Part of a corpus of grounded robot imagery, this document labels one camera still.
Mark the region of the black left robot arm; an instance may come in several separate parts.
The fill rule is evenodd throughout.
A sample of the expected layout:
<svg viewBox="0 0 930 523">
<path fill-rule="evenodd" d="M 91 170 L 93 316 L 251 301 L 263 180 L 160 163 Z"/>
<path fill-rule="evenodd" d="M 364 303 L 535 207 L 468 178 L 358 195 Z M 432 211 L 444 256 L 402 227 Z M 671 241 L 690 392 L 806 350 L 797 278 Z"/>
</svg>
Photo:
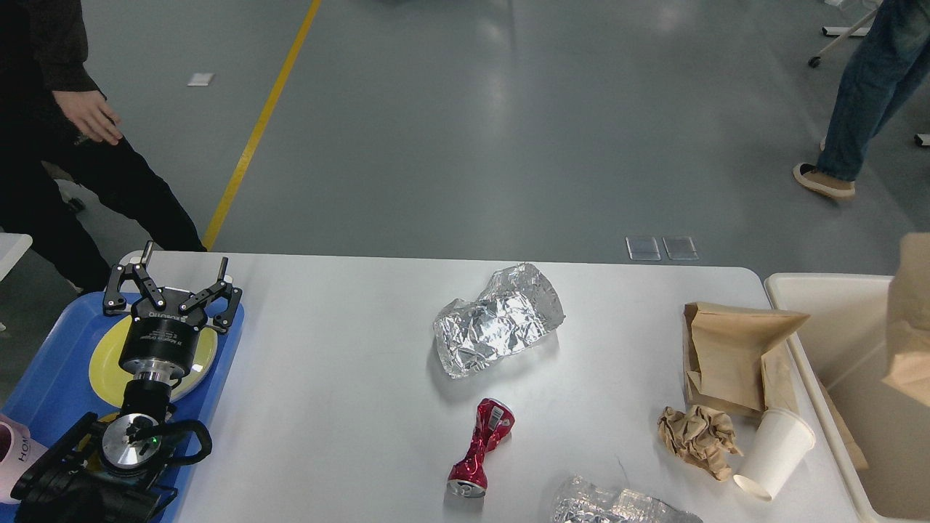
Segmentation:
<svg viewBox="0 0 930 523">
<path fill-rule="evenodd" d="M 154 282 L 153 244 L 70 304 L 2 407 L 4 522 L 169 522 L 212 450 L 242 289 Z"/>
</svg>

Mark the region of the person's hand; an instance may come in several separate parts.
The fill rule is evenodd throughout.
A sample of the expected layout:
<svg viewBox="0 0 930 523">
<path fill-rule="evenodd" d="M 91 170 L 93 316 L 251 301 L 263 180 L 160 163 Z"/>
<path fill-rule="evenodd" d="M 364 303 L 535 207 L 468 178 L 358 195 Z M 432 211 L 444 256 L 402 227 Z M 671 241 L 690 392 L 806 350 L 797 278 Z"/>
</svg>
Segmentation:
<svg viewBox="0 0 930 523">
<path fill-rule="evenodd" d="M 118 145 L 123 138 L 120 115 L 102 92 L 51 92 L 63 115 L 93 142 Z"/>
</svg>

